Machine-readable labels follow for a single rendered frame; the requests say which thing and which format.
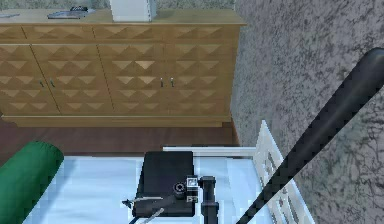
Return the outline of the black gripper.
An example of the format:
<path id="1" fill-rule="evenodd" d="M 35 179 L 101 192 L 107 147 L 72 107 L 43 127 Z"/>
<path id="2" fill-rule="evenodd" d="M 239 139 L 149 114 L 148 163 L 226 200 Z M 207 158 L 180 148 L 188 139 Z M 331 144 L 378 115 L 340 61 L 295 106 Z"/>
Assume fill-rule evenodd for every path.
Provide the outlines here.
<path id="1" fill-rule="evenodd" d="M 133 206 L 134 203 L 139 201 L 147 200 L 162 200 L 162 197 L 140 197 L 132 200 L 126 199 L 122 201 L 122 204 L 125 206 Z M 166 197 L 163 199 L 163 207 L 168 209 L 177 209 L 181 210 L 186 207 L 186 185 L 183 182 L 178 182 L 173 185 L 171 191 L 166 194 Z M 144 221 L 138 223 L 139 217 L 135 217 L 130 221 L 130 224 L 148 224 L 150 221 L 158 217 L 164 212 L 164 208 L 160 208 L 158 211 L 153 213 L 149 218 L 146 218 Z"/>

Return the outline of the black closed laptop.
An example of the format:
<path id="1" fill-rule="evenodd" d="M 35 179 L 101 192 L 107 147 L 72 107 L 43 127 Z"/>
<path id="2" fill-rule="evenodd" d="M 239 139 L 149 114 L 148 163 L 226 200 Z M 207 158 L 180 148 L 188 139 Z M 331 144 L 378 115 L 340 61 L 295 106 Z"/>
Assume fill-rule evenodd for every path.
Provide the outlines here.
<path id="1" fill-rule="evenodd" d="M 191 152 L 147 152 L 144 157 L 140 181 L 145 193 L 165 192 L 171 184 L 184 181 L 194 174 Z"/>

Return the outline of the green bolster cushion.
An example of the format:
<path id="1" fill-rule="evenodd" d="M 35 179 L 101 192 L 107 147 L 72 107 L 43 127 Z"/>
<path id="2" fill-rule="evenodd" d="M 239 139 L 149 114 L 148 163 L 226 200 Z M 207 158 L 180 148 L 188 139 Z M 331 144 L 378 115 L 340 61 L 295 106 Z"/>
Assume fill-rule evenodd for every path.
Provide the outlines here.
<path id="1" fill-rule="evenodd" d="M 22 224 L 58 172 L 64 155 L 32 141 L 0 167 L 0 224 Z"/>

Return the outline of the wooden patterned sideboard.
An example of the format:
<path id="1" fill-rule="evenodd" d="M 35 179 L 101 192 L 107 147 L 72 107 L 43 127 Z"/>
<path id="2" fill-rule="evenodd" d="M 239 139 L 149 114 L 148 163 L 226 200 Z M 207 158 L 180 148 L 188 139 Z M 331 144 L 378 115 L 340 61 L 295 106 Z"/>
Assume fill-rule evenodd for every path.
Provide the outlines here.
<path id="1" fill-rule="evenodd" d="M 19 127 L 220 127 L 231 119 L 242 18 L 161 10 L 116 22 L 108 9 L 0 18 L 0 115 Z"/>

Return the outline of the white box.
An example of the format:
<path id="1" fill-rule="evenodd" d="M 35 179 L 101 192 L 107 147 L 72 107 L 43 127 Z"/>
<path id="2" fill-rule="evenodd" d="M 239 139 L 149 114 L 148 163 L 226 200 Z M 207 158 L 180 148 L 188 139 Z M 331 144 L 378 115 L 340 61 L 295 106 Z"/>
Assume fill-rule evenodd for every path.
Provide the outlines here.
<path id="1" fill-rule="evenodd" d="M 110 0 L 115 22 L 151 22 L 157 16 L 156 0 Z"/>

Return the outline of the grey flat book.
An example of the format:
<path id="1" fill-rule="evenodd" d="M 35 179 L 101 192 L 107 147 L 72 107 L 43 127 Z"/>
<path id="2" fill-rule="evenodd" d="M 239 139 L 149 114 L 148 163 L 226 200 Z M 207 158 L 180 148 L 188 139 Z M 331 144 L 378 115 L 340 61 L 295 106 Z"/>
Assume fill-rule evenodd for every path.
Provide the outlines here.
<path id="1" fill-rule="evenodd" d="M 48 19 L 81 19 L 95 13 L 94 9 L 59 11 L 47 15 Z"/>

